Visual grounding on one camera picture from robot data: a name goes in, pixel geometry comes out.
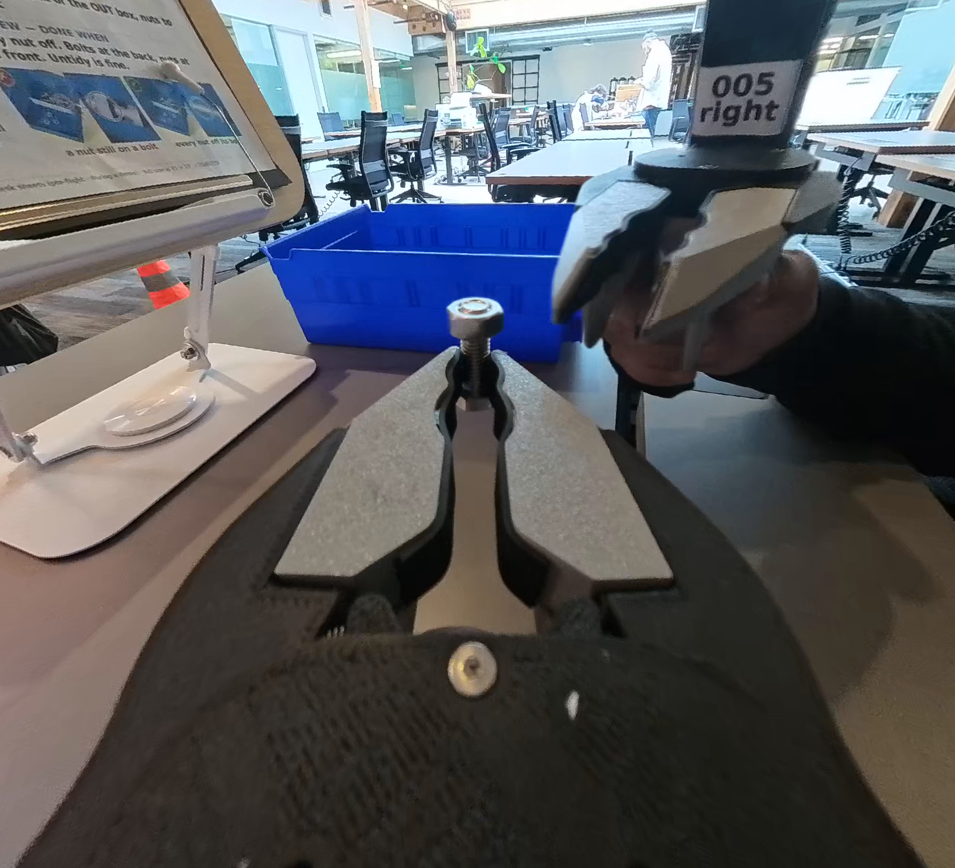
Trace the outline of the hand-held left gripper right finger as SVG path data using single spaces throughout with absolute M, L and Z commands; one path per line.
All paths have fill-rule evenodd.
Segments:
M 527 606 L 669 587 L 674 576 L 601 430 L 501 351 L 495 372 L 498 571 Z

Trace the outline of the wooden desk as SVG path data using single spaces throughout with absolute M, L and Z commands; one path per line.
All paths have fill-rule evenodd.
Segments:
M 632 165 L 644 153 L 674 146 L 640 136 L 567 138 L 502 166 L 486 177 L 486 184 L 495 203 L 531 203 L 538 196 L 572 202 L 591 178 Z
M 932 156 L 954 153 L 954 134 L 925 129 L 816 131 L 806 136 L 813 154 L 846 168 L 868 171 L 880 156 Z
M 889 166 L 889 156 L 880 156 L 877 162 Z M 929 172 L 938 160 L 925 164 L 916 160 L 894 160 L 902 167 Z M 918 287 L 939 288 L 949 280 L 950 273 L 933 272 L 927 268 L 933 256 L 954 244 L 954 158 L 953 183 L 929 179 L 927 184 L 917 184 L 914 190 L 922 193 L 916 204 L 913 217 L 901 229 L 901 239 L 894 252 L 885 260 L 878 283 L 882 287 L 915 289 Z

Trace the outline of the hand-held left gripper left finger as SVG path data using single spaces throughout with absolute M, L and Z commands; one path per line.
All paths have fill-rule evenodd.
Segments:
M 456 348 L 441 351 L 352 420 L 276 564 L 278 580 L 358 585 L 440 523 L 457 363 Z

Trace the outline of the person's right forearm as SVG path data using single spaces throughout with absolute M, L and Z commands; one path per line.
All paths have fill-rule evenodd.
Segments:
M 818 280 L 795 335 L 746 369 L 708 370 L 775 397 L 836 435 L 879 445 L 927 477 L 954 472 L 953 306 Z

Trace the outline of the printed instruction sheet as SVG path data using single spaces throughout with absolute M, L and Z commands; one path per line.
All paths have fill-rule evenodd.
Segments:
M 265 172 L 179 0 L 1 0 L 2 209 Z

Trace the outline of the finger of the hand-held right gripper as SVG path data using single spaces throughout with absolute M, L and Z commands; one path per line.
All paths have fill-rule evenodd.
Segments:
M 651 342 L 680 337 L 681 367 L 695 371 L 715 314 L 750 289 L 781 252 L 783 220 L 794 199 L 794 188 L 712 193 L 699 227 L 662 258 L 641 336 Z
M 651 257 L 669 218 L 670 191 L 614 170 L 585 182 L 552 282 L 552 319 L 580 315 L 581 341 L 594 347 L 616 303 Z

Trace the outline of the steel hex nut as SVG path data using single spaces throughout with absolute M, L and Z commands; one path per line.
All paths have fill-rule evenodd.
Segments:
M 467 297 L 447 306 L 451 336 L 459 340 L 491 338 L 503 329 L 504 310 L 492 299 Z

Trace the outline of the steel hex bolt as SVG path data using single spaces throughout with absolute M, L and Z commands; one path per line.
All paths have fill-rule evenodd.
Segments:
M 468 376 L 461 393 L 460 408 L 466 411 L 479 411 L 488 408 L 483 390 L 483 371 L 486 358 L 490 353 L 491 338 L 460 340 L 460 349 L 467 362 Z

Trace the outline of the green hanging decoration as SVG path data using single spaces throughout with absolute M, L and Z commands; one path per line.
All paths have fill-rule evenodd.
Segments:
M 508 63 L 492 49 L 489 32 L 476 30 L 468 32 L 465 38 L 467 59 L 463 81 L 466 89 L 482 95 L 505 93 Z

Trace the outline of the person's right hand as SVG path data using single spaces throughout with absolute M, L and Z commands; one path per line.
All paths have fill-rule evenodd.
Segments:
M 683 367 L 683 338 L 657 342 L 640 336 L 651 307 L 651 286 L 636 277 L 615 304 L 603 331 L 604 349 L 622 373 L 648 392 L 674 396 L 698 373 L 740 373 L 796 336 L 815 316 L 819 268 L 805 250 L 784 250 L 772 269 L 710 318 L 698 361 Z

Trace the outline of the blue plastic bin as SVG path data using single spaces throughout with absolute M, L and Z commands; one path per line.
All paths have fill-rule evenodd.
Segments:
M 551 320 L 570 204 L 366 206 L 266 247 L 312 344 L 431 351 L 451 343 L 447 305 L 481 297 L 504 311 L 492 341 L 522 363 L 553 364 L 580 340 L 580 319 Z

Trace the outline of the wooden support post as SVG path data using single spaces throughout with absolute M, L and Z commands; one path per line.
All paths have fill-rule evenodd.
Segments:
M 948 77 L 937 96 L 929 117 L 927 126 L 923 130 L 928 132 L 949 132 L 954 131 L 954 70 L 949 71 Z M 901 156 L 889 156 L 889 166 L 893 169 L 890 178 L 891 193 L 882 207 L 878 221 L 889 228 L 903 228 L 913 217 L 916 204 L 922 199 L 922 193 L 914 190 L 917 184 L 927 184 L 929 179 L 939 179 L 953 183 L 953 152 L 939 151 L 937 148 L 925 151 L 923 149 L 914 153 L 905 153 Z M 925 164 L 929 160 L 938 162 L 933 165 L 933 170 L 925 172 L 910 167 L 902 167 L 894 160 L 896 158 L 916 160 L 920 164 Z

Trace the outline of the white tabletop stand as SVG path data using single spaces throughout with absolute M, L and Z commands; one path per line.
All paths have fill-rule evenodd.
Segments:
M 116 537 L 313 376 L 308 357 L 211 340 L 219 243 L 300 210 L 290 171 L 2 209 L 2 308 L 176 250 L 192 273 L 174 353 L 27 431 L 2 415 L 2 545 L 59 561 Z

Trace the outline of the orange traffic cone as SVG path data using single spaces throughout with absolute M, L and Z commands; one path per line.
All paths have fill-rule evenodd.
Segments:
M 190 290 L 166 261 L 137 266 L 137 275 L 154 309 L 168 307 L 190 297 Z

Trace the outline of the black mesh office chair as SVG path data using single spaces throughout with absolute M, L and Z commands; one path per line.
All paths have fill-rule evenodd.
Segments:
M 387 143 L 388 115 L 383 111 L 363 110 L 357 162 L 335 162 L 340 177 L 328 182 L 328 192 L 347 197 L 351 207 L 365 202 L 373 211 L 382 212 L 388 206 L 388 194 L 393 189 Z
M 388 153 L 391 176 L 401 188 L 401 192 L 390 200 L 391 204 L 442 202 L 439 195 L 424 190 L 424 181 L 436 174 L 434 142 L 437 124 L 437 110 L 426 110 L 420 133 L 411 145 Z

